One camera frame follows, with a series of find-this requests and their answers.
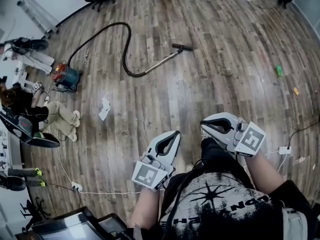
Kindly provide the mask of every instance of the green shoe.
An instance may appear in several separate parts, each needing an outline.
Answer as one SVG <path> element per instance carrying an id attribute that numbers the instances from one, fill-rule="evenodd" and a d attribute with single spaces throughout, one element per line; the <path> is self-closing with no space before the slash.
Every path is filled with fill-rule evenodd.
<path id="1" fill-rule="evenodd" d="M 41 187 L 45 187 L 46 186 L 46 183 L 42 179 L 39 180 L 39 182 L 41 183 Z"/>
<path id="2" fill-rule="evenodd" d="M 42 176 L 42 171 L 39 168 L 35 168 L 34 170 L 36 171 L 38 176 Z"/>

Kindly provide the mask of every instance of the vacuum wand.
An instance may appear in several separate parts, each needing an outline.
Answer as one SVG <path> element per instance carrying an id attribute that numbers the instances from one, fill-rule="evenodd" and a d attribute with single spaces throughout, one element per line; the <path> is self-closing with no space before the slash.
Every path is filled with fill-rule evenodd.
<path id="1" fill-rule="evenodd" d="M 172 44 L 173 48 L 178 48 L 177 51 L 175 51 L 174 53 L 171 53 L 168 57 L 164 58 L 163 60 L 161 60 L 160 62 L 158 62 L 157 64 L 155 64 L 154 66 L 152 66 L 151 68 L 149 68 L 147 71 L 145 71 L 144 73 L 147 74 L 150 71 L 156 69 L 157 67 L 159 67 L 160 65 L 162 65 L 163 63 L 167 62 L 168 60 L 172 59 L 173 57 L 177 56 L 179 53 L 181 53 L 183 50 L 187 50 L 187 51 L 193 51 L 194 49 L 192 48 L 192 46 L 187 46 L 187 45 L 182 45 L 182 44 L 177 44 L 177 43 L 173 43 Z"/>

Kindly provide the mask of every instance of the beige pants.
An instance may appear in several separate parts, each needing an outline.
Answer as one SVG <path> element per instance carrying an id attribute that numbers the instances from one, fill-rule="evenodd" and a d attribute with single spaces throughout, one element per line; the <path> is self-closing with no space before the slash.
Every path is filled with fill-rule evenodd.
<path id="1" fill-rule="evenodd" d="M 45 130 L 49 125 L 55 123 L 57 130 L 60 130 L 64 135 L 68 136 L 75 128 L 77 116 L 70 112 L 59 101 L 50 102 L 46 107 L 49 110 L 47 123 L 43 124 L 41 131 Z"/>

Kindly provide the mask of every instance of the vacuum hose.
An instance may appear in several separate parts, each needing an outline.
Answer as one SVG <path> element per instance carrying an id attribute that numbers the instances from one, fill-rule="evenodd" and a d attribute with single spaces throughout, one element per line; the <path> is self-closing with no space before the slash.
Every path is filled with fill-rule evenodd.
<path id="1" fill-rule="evenodd" d="M 92 37 L 90 37 L 87 41 L 85 41 L 83 44 L 81 44 L 70 56 L 68 62 L 67 62 L 67 65 L 68 67 L 70 67 L 70 62 L 72 60 L 72 58 L 75 56 L 75 54 L 82 48 L 84 47 L 88 42 L 90 42 L 92 39 L 94 39 L 96 36 L 98 36 L 101 32 L 105 31 L 106 29 L 110 28 L 110 27 L 113 27 L 113 26 L 116 26 L 116 25 L 124 25 L 127 27 L 128 29 L 128 37 L 126 39 L 126 43 L 125 43 L 125 46 L 124 46 L 124 50 L 123 50 L 123 54 L 122 54 L 122 64 L 123 64 L 123 68 L 124 68 L 124 71 L 131 77 L 134 77 L 134 78 L 139 78 L 139 77 L 142 77 L 144 75 L 147 74 L 147 72 L 143 72 L 143 73 L 139 73 L 139 74 L 135 74 L 135 73 L 132 73 L 131 71 L 129 71 L 128 67 L 127 67 L 127 62 L 126 62 L 126 56 L 127 56 L 127 52 L 128 52 L 128 47 L 129 47 L 129 43 L 130 43 L 130 40 L 131 40 L 131 28 L 130 26 L 125 23 L 125 22 L 115 22 L 115 23 L 112 23 L 108 26 L 105 26 L 104 28 L 102 28 L 100 31 L 98 31 L 96 34 L 94 34 Z"/>

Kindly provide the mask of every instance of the vacuum nozzle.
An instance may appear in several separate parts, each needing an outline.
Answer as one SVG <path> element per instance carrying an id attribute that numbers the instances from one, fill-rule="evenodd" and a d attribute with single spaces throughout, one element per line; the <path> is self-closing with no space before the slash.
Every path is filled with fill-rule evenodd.
<path id="1" fill-rule="evenodd" d="M 177 43 L 173 43 L 172 44 L 173 48 L 178 48 L 181 50 L 188 50 L 188 51 L 193 51 L 193 47 L 192 46 L 187 46 L 187 45 L 182 45 L 182 44 L 177 44 Z"/>

